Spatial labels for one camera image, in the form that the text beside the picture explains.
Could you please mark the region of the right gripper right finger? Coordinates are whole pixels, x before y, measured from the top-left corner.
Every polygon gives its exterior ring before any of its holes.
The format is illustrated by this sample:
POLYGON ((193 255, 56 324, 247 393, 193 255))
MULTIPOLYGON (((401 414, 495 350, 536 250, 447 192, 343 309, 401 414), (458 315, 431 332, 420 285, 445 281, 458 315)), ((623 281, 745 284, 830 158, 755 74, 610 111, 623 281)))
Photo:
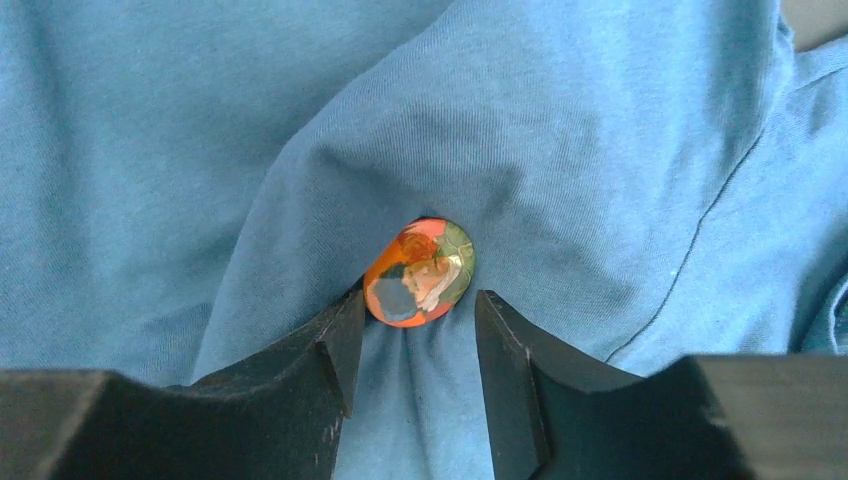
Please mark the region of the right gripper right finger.
POLYGON ((694 355, 642 378, 476 296, 499 479, 843 479, 847 361, 694 355))

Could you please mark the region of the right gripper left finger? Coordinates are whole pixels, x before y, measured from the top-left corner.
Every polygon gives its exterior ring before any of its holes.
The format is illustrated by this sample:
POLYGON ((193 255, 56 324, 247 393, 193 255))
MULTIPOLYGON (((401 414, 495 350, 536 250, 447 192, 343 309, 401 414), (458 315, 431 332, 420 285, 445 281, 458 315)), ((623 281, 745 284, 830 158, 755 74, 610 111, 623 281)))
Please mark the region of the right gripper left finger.
POLYGON ((189 386, 109 370, 5 370, 5 479, 330 479, 353 413, 364 300, 352 289, 189 386))

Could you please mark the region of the round orange pin badge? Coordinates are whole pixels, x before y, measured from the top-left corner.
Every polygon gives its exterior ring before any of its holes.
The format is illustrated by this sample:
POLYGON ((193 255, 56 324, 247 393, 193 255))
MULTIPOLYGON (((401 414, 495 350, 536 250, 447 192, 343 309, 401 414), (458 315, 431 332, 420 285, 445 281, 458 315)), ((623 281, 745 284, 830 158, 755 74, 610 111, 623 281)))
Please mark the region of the round orange pin badge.
POLYGON ((423 326, 445 316, 467 291, 476 254, 457 224, 425 217, 408 224, 365 272, 366 307, 395 328, 423 326))

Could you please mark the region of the blue t-shirt garment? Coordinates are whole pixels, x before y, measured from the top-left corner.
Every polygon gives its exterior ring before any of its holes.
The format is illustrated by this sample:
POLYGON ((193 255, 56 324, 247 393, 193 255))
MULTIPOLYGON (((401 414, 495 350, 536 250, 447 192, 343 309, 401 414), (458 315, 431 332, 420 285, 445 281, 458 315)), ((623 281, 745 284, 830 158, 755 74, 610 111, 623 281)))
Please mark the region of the blue t-shirt garment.
POLYGON ((490 290, 646 378, 847 361, 847 41, 776 1, 5 1, 1 374, 189 386, 364 300, 330 479, 499 479, 490 290), (471 238, 445 316, 376 320, 408 224, 471 238))

